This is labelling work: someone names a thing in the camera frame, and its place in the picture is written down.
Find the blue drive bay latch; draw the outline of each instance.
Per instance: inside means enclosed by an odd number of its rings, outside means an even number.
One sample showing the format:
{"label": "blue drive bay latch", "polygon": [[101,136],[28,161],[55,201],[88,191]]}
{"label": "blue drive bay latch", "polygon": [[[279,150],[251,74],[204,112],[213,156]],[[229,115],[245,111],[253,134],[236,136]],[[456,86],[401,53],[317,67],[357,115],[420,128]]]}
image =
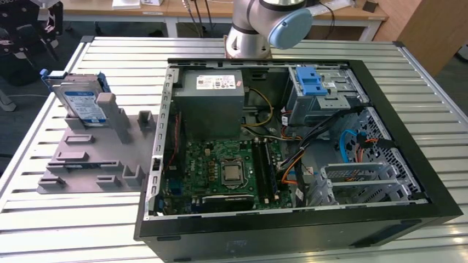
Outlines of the blue drive bay latch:
{"label": "blue drive bay latch", "polygon": [[328,94],[328,91],[321,86],[321,77],[313,67],[297,67],[296,76],[305,96],[325,96]]}

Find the yellow wire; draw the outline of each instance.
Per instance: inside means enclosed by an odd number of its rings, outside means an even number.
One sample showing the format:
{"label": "yellow wire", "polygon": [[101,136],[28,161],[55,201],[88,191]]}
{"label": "yellow wire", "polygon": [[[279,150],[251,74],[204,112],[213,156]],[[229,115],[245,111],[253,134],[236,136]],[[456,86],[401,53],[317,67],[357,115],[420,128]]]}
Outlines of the yellow wire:
{"label": "yellow wire", "polygon": [[267,123],[269,122],[271,118],[273,117],[273,107],[272,107],[272,105],[271,105],[269,100],[267,99],[267,97],[263,95],[263,93],[261,93],[259,90],[256,90],[256,89],[253,89],[253,88],[251,88],[251,89],[260,95],[260,97],[263,97],[263,99],[264,99],[265,102],[268,103],[268,106],[269,106],[269,116],[268,116],[268,119],[267,119],[264,122],[252,123],[252,124],[243,124],[243,127],[257,127],[257,126],[263,126],[264,124],[267,124]]}

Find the slatted metal surface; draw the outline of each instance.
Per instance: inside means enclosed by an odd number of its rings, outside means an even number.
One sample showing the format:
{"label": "slatted metal surface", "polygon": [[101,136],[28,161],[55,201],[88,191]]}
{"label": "slatted metal surface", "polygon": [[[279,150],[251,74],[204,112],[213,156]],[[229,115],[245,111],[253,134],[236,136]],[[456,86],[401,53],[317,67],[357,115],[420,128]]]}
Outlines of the slatted metal surface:
{"label": "slatted metal surface", "polygon": [[[220,39],[96,37],[80,45],[69,68],[101,70],[128,114],[157,112],[167,58],[221,58]],[[391,43],[304,41],[272,50],[276,58],[357,59],[365,65],[449,192],[468,213],[468,128],[409,54]],[[0,262],[159,262],[133,237],[139,193],[40,195],[39,178],[67,127],[53,96],[1,178]],[[424,228],[379,248],[227,261],[467,262],[468,215]]]}

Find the blue clip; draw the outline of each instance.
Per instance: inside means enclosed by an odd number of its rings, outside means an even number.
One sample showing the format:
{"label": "blue clip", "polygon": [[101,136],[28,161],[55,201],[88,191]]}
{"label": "blue clip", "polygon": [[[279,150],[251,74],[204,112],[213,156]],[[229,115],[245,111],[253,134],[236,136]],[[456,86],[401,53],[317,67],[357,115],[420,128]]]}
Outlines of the blue clip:
{"label": "blue clip", "polygon": [[100,85],[103,87],[103,91],[104,92],[111,92],[109,84],[108,84],[108,81],[105,79],[104,73],[100,72],[100,73],[96,74],[96,76],[97,76],[97,80],[100,82]]}
{"label": "blue clip", "polygon": [[45,84],[49,92],[52,92],[52,85],[47,82],[47,79],[49,77],[49,71],[44,68],[40,72],[40,75],[41,75],[43,83]]}
{"label": "blue clip", "polygon": [[44,68],[41,71],[40,71],[40,75],[41,75],[41,80],[43,80],[43,83],[45,84],[48,90],[51,92],[52,91],[52,85],[51,83],[48,82],[49,79],[64,79],[65,76],[68,75],[68,73],[65,71],[52,71],[51,74],[49,74],[49,71]]}
{"label": "blue clip", "polygon": [[328,91],[321,86],[321,77],[312,67],[296,67],[299,83],[303,86],[305,96],[325,96]]}

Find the white cable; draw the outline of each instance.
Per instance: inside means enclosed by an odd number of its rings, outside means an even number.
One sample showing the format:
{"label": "white cable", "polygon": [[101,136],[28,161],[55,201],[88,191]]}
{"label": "white cable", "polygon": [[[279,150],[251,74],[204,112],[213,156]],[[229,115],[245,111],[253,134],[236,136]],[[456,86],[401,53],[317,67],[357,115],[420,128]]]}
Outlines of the white cable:
{"label": "white cable", "polygon": [[245,129],[245,127],[243,127],[243,129],[247,130],[248,133],[251,133],[255,137],[272,138],[272,139],[281,140],[281,141],[292,141],[292,139],[284,139],[284,138],[280,138],[280,137],[276,137],[276,136],[271,136],[271,135],[259,136],[257,134],[251,132],[248,129]]}
{"label": "white cable", "polygon": [[43,98],[47,98],[48,95],[24,94],[24,95],[9,95],[7,97],[43,97]]}

